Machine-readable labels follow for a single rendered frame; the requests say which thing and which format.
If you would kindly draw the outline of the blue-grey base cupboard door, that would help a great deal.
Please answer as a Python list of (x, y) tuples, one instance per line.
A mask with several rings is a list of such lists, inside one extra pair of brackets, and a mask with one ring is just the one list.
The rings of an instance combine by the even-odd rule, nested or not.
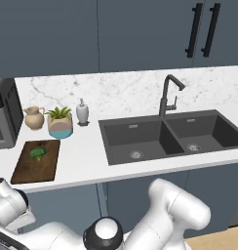
[(204, 229), (188, 229), (185, 238), (227, 230), (238, 207), (238, 163), (191, 170), (185, 190), (207, 204), (212, 214)]
[(123, 232), (128, 232), (149, 208), (148, 188), (153, 181), (160, 178), (185, 188), (187, 176), (188, 172), (182, 171), (104, 183), (107, 214), (121, 224)]
[(41, 191), (27, 196), (36, 222), (24, 227), (24, 232), (49, 222), (59, 222), (81, 235), (100, 217), (95, 185)]

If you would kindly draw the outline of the potted green plant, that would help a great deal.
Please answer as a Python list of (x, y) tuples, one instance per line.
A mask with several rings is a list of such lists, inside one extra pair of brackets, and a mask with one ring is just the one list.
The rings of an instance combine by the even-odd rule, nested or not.
[(56, 139), (66, 139), (73, 133), (71, 109), (67, 106), (48, 110), (47, 123), (49, 134)]

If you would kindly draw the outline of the blue-grey wall cupboard door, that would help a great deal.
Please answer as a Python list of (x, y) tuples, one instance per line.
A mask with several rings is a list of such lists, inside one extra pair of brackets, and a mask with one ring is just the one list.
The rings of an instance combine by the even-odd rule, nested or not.
[(98, 0), (101, 72), (188, 68), (192, 8), (203, 0)]
[[(203, 57), (212, 12), (215, 3), (220, 3), (218, 22), (210, 55)], [(205, 0), (196, 51), (194, 67), (238, 65), (238, 0)]]
[(0, 78), (98, 71), (97, 0), (0, 0)]

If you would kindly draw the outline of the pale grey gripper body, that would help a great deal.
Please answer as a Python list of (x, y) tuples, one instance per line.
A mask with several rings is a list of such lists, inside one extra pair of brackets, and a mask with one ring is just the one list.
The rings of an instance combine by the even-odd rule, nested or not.
[(25, 213), (9, 223), (7, 225), (7, 229), (15, 233), (20, 233), (24, 227), (33, 224), (35, 221), (36, 219), (33, 213), (30, 210), (27, 210)]

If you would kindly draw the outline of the green broccoli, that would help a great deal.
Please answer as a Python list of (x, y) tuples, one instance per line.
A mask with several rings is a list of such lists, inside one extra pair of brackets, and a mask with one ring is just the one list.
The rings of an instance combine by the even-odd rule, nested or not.
[(37, 161), (40, 161), (42, 156), (47, 152), (47, 150), (40, 146), (37, 148), (34, 148), (30, 153), (29, 153), (29, 157), (30, 158), (35, 158)]

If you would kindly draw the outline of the white soap dispenser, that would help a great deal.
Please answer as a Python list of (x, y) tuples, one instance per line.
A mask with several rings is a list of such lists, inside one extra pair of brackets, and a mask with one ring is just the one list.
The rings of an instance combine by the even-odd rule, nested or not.
[(80, 99), (80, 104), (76, 106), (76, 116), (78, 118), (79, 126), (87, 126), (89, 124), (89, 108), (84, 103), (83, 99)]

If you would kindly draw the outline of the dark grey double sink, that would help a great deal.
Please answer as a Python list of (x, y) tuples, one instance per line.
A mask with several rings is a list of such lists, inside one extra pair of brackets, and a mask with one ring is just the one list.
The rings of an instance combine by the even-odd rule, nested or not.
[(215, 109), (99, 122), (110, 165), (238, 148), (238, 127)]

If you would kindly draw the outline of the black microwave oven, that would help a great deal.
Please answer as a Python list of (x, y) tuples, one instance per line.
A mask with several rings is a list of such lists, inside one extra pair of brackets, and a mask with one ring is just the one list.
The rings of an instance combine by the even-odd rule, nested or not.
[(0, 79), (0, 149), (16, 145), (23, 113), (14, 78)]

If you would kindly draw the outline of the dark wooden cutting board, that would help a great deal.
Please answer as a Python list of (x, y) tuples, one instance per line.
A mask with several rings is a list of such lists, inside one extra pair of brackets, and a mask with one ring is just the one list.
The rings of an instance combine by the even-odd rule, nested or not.
[[(47, 150), (41, 160), (30, 158), (29, 153), (40, 146)], [(57, 170), (59, 151), (60, 140), (25, 142), (10, 183), (18, 185), (53, 181)]]

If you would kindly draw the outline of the beige ceramic jug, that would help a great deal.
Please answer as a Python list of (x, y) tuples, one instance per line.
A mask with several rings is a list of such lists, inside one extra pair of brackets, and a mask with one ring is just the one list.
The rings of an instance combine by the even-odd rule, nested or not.
[(23, 110), (25, 112), (25, 125), (33, 131), (40, 130), (45, 122), (45, 108), (37, 105)]

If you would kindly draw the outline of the dark grey tap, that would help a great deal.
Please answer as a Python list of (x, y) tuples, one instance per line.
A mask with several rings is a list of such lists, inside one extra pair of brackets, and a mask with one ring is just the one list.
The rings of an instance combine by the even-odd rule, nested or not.
[(173, 103), (172, 105), (168, 105), (168, 89), (169, 89), (169, 82), (174, 82), (180, 91), (185, 88), (185, 85), (179, 81), (173, 74), (168, 74), (164, 81), (163, 87), (163, 95), (160, 101), (160, 108), (159, 108), (159, 116), (164, 117), (166, 115), (167, 110), (176, 110), (177, 103)]

